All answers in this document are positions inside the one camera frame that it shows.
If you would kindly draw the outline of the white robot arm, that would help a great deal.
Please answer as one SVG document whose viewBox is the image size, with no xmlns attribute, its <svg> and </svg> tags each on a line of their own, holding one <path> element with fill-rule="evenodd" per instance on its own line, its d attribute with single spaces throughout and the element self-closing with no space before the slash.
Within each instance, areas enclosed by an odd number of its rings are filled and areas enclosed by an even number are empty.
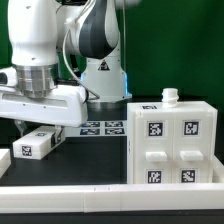
<svg viewBox="0 0 224 224">
<path fill-rule="evenodd" d="M 87 103 L 127 99 L 116 10 L 124 0 L 8 0 L 11 66 L 0 69 L 0 117 L 66 126 L 88 117 Z"/>
</svg>

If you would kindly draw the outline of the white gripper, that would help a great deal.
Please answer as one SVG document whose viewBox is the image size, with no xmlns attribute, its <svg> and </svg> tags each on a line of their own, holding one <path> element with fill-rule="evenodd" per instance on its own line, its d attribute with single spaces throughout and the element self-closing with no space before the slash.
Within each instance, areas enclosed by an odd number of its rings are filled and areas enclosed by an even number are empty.
<svg viewBox="0 0 224 224">
<path fill-rule="evenodd" d="M 79 127 L 87 121 L 87 93 L 81 86 L 58 85 L 43 98 L 30 98 L 16 87 L 16 70 L 0 69 L 0 117 L 13 119 L 23 137 L 24 121 L 55 126 L 54 142 L 59 144 L 64 126 Z"/>
</svg>

